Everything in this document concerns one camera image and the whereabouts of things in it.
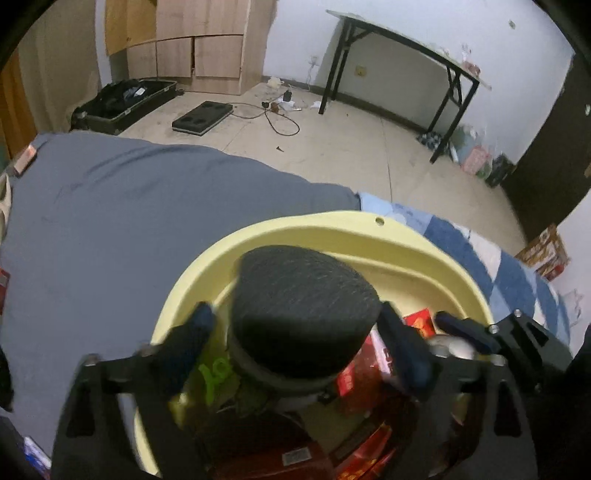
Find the silver round speaker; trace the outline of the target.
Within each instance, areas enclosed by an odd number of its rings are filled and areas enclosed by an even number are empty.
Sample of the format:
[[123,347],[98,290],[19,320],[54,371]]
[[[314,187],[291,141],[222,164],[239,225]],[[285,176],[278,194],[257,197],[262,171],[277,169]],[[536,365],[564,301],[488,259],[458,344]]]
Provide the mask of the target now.
[[478,356],[474,346],[467,340],[444,334],[437,334],[427,340],[431,352],[438,357],[455,357],[475,360]]

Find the red cigarette pack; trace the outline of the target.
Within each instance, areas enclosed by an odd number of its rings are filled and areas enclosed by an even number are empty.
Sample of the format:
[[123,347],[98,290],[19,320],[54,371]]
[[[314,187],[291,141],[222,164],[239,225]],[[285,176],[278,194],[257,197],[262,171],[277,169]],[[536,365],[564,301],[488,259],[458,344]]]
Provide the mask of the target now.
[[337,378],[342,412],[358,414],[373,410],[385,401],[386,385],[393,384],[395,378],[394,359],[374,326],[355,358]]

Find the black foam cylinder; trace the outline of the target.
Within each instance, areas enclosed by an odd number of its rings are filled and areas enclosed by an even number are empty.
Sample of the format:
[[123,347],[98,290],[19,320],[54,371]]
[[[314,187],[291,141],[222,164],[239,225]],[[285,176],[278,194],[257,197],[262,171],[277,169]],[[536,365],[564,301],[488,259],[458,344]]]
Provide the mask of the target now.
[[381,310],[375,288],[341,260],[303,247],[257,247],[236,265],[228,353],[264,389],[315,393],[355,358]]

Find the blue white checkered rug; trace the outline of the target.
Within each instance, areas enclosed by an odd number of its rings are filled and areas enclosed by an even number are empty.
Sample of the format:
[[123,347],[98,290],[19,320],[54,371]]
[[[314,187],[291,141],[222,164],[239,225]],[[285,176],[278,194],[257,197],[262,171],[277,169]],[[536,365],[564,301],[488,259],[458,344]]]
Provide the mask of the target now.
[[570,343],[565,302],[535,270],[467,227],[369,193],[359,197],[363,212],[410,227],[458,262],[480,288],[495,321],[520,309],[564,344]]

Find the stacked cardboard boxes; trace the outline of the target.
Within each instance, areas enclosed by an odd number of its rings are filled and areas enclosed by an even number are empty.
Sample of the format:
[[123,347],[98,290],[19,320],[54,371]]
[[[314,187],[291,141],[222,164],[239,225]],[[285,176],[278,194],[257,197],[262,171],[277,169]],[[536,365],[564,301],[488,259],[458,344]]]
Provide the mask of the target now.
[[516,255],[516,258],[547,281],[560,276],[570,263],[564,242],[555,224],[543,230]]

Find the yellow plastic basin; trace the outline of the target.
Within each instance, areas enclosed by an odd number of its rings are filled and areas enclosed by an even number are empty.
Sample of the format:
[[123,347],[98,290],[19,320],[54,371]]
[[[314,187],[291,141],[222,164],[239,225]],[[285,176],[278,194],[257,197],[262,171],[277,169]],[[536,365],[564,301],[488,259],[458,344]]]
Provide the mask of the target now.
[[171,401],[177,423],[204,449],[211,478],[381,478],[407,444],[417,414],[413,401],[387,385],[385,401],[365,413],[343,413],[339,399],[247,419],[233,412],[239,377],[229,364],[226,336],[236,265],[243,254],[266,245],[303,247],[341,260],[403,315],[444,310],[488,325],[491,310],[468,272],[432,242],[392,219],[353,211],[285,217],[238,230],[200,254],[172,287],[154,342],[184,323],[201,301],[217,317],[197,368]]

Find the dark brown door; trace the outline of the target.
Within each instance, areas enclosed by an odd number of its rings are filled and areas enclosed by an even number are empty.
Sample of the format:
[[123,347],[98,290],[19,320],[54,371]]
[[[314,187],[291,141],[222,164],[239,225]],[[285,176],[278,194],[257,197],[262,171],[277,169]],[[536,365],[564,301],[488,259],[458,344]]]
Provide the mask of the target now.
[[590,70],[573,57],[550,115],[502,187],[531,241],[559,225],[590,189]]

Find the grey bed sheet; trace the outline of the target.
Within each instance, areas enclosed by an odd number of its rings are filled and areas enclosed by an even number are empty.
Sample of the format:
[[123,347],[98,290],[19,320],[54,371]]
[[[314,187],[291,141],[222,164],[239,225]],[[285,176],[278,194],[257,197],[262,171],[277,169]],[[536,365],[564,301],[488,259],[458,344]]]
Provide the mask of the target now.
[[11,421],[45,451],[81,359],[146,344],[187,266],[224,236],[269,219],[356,210],[341,185],[193,145],[90,132],[43,134],[12,181],[1,246],[1,325]]

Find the black folding table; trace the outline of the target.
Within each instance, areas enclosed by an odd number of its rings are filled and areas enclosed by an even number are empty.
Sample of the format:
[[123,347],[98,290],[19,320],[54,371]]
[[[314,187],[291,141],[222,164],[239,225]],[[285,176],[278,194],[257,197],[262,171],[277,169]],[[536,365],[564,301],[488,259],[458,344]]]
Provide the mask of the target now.
[[477,93],[492,86],[441,47],[360,14],[325,13],[338,30],[318,113],[335,101],[377,113],[435,139],[430,161],[436,162],[452,148]]

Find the black open suitcase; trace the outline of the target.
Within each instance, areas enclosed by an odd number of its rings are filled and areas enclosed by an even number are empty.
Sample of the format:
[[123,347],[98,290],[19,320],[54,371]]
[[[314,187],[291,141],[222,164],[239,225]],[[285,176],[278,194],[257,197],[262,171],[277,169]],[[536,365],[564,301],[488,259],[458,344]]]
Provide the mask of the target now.
[[130,79],[110,83],[97,95],[76,107],[70,130],[118,135],[177,96],[175,81],[157,78]]

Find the black foam tray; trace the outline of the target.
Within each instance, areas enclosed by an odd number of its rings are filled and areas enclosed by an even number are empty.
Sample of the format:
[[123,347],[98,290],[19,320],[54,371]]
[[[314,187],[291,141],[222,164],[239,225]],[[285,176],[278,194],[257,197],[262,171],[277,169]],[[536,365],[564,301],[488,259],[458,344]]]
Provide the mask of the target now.
[[196,136],[204,136],[232,113],[229,103],[204,101],[199,106],[174,120],[173,131]]

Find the wooden wardrobe cabinet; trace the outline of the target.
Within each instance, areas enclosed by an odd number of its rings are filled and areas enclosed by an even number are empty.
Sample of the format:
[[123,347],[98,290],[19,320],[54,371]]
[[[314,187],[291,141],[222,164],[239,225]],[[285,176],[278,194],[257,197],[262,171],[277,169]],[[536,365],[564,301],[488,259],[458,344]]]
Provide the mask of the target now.
[[263,78],[276,2],[107,1],[113,76],[160,78],[200,93],[242,95]]

